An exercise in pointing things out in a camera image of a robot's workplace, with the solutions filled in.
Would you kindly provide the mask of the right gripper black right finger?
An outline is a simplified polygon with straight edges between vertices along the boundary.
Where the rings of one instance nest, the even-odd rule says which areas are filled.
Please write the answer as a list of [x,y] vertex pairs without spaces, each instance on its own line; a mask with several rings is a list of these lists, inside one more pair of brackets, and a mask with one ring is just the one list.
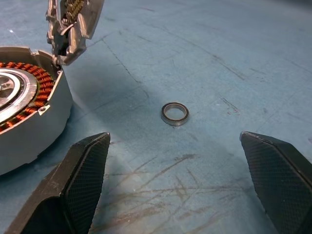
[[290,143],[240,134],[254,190],[280,234],[312,232],[312,164]]

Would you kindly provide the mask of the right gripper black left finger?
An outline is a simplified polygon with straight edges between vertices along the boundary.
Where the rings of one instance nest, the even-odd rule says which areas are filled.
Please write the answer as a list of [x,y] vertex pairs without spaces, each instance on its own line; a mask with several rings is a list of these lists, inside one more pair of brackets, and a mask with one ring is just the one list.
[[111,136],[86,137],[34,189],[7,234],[86,234],[101,195]]

